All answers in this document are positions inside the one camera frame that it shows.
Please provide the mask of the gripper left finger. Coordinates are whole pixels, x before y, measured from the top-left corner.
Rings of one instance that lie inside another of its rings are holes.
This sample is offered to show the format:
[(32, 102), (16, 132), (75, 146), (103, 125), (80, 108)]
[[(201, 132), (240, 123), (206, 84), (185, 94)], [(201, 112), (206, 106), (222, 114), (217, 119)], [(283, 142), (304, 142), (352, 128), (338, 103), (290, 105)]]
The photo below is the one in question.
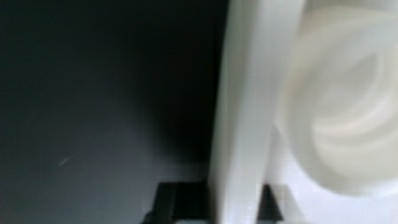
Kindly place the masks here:
[(203, 182), (158, 184), (153, 208), (140, 224), (210, 224), (210, 194)]

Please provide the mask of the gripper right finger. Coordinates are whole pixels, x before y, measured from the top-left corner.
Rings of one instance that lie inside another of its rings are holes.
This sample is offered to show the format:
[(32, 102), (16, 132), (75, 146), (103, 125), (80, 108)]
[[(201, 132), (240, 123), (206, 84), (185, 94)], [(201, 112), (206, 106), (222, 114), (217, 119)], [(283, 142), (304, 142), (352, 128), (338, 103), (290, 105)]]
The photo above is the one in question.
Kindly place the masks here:
[(277, 224), (284, 220), (275, 195), (268, 185), (263, 186), (261, 192), (261, 203), (258, 212), (258, 223), (256, 224)]

